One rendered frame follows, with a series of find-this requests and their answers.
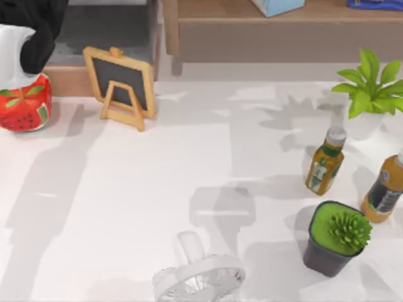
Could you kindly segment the pale wooden drawer front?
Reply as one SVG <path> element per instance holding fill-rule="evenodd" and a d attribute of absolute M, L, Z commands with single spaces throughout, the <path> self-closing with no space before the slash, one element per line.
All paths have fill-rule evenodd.
<path fill-rule="evenodd" d="M 154 66 L 148 62 L 131 60 L 124 62 L 123 68 L 137 69 L 144 72 L 145 79 L 149 80 L 148 96 L 155 96 Z M 97 91 L 97 80 L 91 77 L 92 70 L 85 66 L 47 65 L 44 73 L 49 77 L 54 96 L 94 96 L 102 102 L 102 94 Z"/>

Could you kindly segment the red watermelon print can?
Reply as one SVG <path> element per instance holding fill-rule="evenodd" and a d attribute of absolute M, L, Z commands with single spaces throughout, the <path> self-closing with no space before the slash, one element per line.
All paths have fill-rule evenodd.
<path fill-rule="evenodd" d="M 0 128 L 13 132 L 41 129 L 52 115 L 50 79 L 44 73 L 31 85 L 0 90 Z"/>

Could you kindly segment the wooden framed blackboard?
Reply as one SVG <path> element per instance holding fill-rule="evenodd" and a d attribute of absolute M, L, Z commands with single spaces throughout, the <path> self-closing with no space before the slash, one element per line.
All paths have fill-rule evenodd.
<path fill-rule="evenodd" d="M 83 56 L 93 95 L 103 104 L 99 118 L 144 131 L 144 120 L 154 118 L 157 110 L 151 64 L 127 57 L 116 47 L 85 47 Z"/>

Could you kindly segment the light blue box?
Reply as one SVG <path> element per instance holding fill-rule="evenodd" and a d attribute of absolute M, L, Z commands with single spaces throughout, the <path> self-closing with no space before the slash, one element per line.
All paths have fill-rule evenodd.
<path fill-rule="evenodd" d="M 305 6 L 305 0 L 250 0 L 267 17 L 277 16 Z"/>

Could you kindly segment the wooden open shelf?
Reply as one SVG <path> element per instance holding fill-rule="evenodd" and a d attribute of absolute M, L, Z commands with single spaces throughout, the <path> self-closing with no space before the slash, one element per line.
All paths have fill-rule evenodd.
<path fill-rule="evenodd" d="M 161 0 L 173 72 L 191 64 L 342 64 L 360 48 L 403 59 L 403 11 L 360 10 L 347 0 L 305 0 L 266 18 L 251 0 Z"/>

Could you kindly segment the white handheld fan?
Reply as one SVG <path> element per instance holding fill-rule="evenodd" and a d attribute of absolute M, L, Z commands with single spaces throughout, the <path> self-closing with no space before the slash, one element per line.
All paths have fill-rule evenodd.
<path fill-rule="evenodd" d="M 242 286 L 246 271 L 239 258 L 206 254 L 195 232 L 179 232 L 176 242 L 178 265 L 152 278 L 155 302 L 219 302 Z"/>

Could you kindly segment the green tea bottle grey cap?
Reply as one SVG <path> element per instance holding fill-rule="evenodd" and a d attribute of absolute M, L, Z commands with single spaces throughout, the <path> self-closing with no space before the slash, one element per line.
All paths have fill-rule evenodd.
<path fill-rule="evenodd" d="M 316 195 L 324 195 L 332 186 L 344 160 L 346 138 L 347 132 L 343 127 L 331 126 L 322 145 L 315 151 L 305 185 Z"/>

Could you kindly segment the leafy plant in white pot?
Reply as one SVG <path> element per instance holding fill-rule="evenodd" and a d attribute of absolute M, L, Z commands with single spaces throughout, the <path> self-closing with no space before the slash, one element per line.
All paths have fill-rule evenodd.
<path fill-rule="evenodd" d="M 384 67 L 377 54 L 360 49 L 360 64 L 354 69 L 337 71 L 345 81 L 331 92 L 346 94 L 343 125 L 355 140 L 366 140 L 379 129 L 385 116 L 403 113 L 403 78 L 398 78 L 403 62 L 393 60 Z"/>

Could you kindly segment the dark blue object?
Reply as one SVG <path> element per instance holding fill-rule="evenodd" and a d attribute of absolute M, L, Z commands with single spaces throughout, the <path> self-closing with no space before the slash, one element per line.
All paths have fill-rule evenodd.
<path fill-rule="evenodd" d="M 403 11 L 403 0 L 347 0 L 355 9 Z"/>

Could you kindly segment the green succulent in black pot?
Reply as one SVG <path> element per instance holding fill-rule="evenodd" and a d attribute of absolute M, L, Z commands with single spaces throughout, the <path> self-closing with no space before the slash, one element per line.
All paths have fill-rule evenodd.
<path fill-rule="evenodd" d="M 336 276 L 364 251 L 372 229 L 359 210 L 338 201 L 320 203 L 309 224 L 305 266 L 327 277 Z"/>

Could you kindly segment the orange bottle dark label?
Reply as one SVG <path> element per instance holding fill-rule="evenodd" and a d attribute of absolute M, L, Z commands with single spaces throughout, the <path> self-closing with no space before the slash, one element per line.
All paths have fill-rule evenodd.
<path fill-rule="evenodd" d="M 374 223 L 385 221 L 403 194 L 403 150 L 384 160 L 378 176 L 361 202 L 361 212 Z"/>

